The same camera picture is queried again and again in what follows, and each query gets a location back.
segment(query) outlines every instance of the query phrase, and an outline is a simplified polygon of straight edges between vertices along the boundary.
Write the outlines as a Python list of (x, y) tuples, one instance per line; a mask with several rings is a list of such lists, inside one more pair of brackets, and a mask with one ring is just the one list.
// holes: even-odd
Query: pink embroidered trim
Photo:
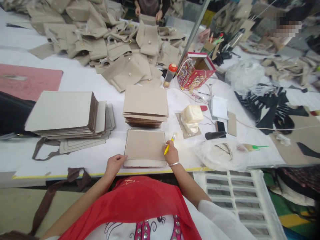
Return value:
[(181, 240), (181, 227), (180, 227), (180, 221), (179, 217), (177, 215), (173, 216), (173, 232), (171, 236), (171, 240)]
[(136, 232), (134, 235), (135, 240), (150, 240), (150, 225), (148, 220), (138, 222)]

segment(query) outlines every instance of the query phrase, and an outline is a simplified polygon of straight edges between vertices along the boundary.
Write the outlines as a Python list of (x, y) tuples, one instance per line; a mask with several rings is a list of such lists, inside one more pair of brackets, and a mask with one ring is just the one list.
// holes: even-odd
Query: silver bangle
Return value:
[(172, 166), (177, 165), (177, 164), (180, 164), (179, 161), (176, 162), (176, 163), (170, 164), (169, 167), (172, 167)]

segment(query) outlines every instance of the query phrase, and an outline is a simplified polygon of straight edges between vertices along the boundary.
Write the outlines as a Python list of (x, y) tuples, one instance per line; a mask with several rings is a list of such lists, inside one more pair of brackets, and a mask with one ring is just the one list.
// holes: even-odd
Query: yellow pen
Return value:
[[(176, 133), (173, 134), (171, 141), (174, 141), (175, 139), (176, 139)], [(164, 151), (164, 155), (166, 155), (168, 153), (168, 151), (169, 151), (169, 144), (168, 144), (166, 150)]]

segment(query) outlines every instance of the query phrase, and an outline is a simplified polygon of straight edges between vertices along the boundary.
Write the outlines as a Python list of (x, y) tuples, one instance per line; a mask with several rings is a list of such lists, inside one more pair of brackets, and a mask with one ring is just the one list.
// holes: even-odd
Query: red scarf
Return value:
[(96, 200), (59, 240), (84, 240), (104, 223), (138, 223), (165, 215), (179, 216), (185, 240), (201, 239), (177, 186), (145, 176), (129, 177)]

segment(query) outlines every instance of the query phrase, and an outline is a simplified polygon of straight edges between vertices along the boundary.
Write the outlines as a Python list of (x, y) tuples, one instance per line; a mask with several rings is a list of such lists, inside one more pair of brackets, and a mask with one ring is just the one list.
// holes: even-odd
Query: brown strap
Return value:
[[(82, 179), (77, 179), (79, 177), (80, 170), (83, 169)], [(66, 182), (73, 182), (77, 180), (77, 185), (79, 190), (82, 191), (87, 184), (91, 181), (90, 175), (84, 168), (68, 168), (68, 176), (66, 180), (59, 181), (50, 187), (48, 187), (39, 207), (36, 211), (33, 222), (32, 222), (32, 230), (28, 235), (34, 236), (42, 223), (42, 220), (47, 215), (50, 205), (52, 203), (53, 197), (56, 194), (57, 190)]]
[(36, 159), (36, 157), (37, 157), (37, 155), (38, 155), (38, 152), (39, 152), (39, 150), (40, 150), (40, 148), (42, 147), (43, 144), (47, 144), (47, 145), (51, 145), (51, 146), (60, 146), (60, 142), (59, 142), (58, 140), (51, 140), (51, 139), (47, 139), (47, 138), (45, 138), (45, 137), (42, 137), (42, 138), (37, 142), (36, 148), (34, 149), (34, 152), (33, 152), (33, 155), (32, 155), (32, 159), (33, 159), (33, 160), (36, 160), (36, 161), (47, 161), (47, 160), (49, 160), (50, 158), (52, 158), (52, 157), (54, 157), (54, 156), (57, 156), (57, 155), (63, 155), (63, 154), (67, 154), (67, 155), (68, 155), (68, 154), (70, 154), (70, 152), (61, 154), (61, 153), (59, 152), (59, 150), (58, 150), (58, 151), (56, 151), (56, 152), (51, 152), (51, 153), (49, 153), (48, 157), (45, 158), (45, 159), (40, 159), (40, 158), (37, 158), (37, 159)]

